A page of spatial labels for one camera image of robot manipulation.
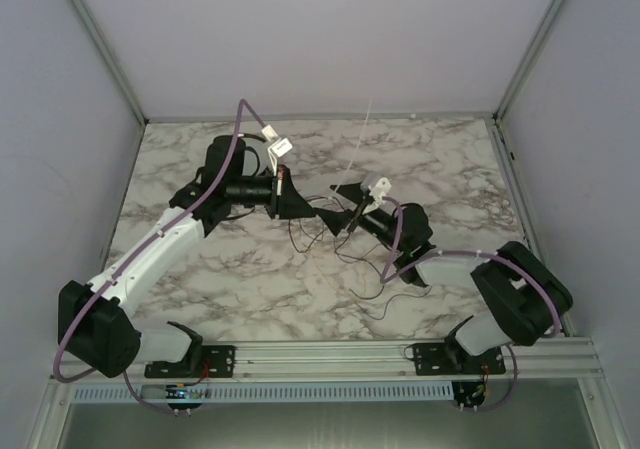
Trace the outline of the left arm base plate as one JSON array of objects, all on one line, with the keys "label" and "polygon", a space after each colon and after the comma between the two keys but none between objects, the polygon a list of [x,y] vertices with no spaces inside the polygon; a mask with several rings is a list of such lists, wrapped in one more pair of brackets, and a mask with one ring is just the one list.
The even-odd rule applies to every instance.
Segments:
[{"label": "left arm base plate", "polygon": [[152,362],[146,365],[148,379],[227,379],[234,375],[236,347],[234,345],[203,345],[189,350],[179,362]]}]

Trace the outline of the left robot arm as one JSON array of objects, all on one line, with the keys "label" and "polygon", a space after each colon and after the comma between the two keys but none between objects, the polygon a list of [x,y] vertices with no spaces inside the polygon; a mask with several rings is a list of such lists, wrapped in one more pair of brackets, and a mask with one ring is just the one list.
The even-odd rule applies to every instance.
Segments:
[{"label": "left robot arm", "polygon": [[233,207],[262,206],[272,219],[312,218],[314,209],[297,192],[290,170],[279,159],[291,148],[286,138],[261,137],[269,167],[246,175],[247,150],[241,136],[217,136],[195,177],[169,201],[160,219],[114,265],[85,284],[67,283],[58,299],[58,343],[112,378],[134,363],[150,363],[178,377],[193,377],[203,365],[203,339],[168,322],[138,329],[132,317],[150,289],[193,246],[226,221]]}]

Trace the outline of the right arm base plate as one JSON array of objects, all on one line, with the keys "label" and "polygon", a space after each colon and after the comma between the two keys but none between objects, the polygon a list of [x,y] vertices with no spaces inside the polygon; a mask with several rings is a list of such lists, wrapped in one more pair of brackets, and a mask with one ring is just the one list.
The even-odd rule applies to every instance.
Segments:
[{"label": "right arm base plate", "polygon": [[504,356],[499,347],[473,356],[451,342],[423,342],[406,346],[403,356],[414,364],[418,376],[480,376],[506,373]]}]

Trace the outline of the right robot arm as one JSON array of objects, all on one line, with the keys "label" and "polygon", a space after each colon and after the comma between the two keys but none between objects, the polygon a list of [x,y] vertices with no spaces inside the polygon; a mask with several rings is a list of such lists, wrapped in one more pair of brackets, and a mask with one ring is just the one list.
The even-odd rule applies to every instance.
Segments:
[{"label": "right robot arm", "polygon": [[390,199],[386,182],[341,186],[337,193],[353,208],[316,213],[333,235],[362,229],[388,249],[382,283],[401,279],[416,287],[467,288],[477,291],[487,307],[455,326],[443,341],[414,344],[417,374],[502,374],[502,347],[530,347],[560,332],[573,297],[529,249],[509,241],[493,253],[439,250],[421,205],[395,202],[392,212],[381,209]]}]

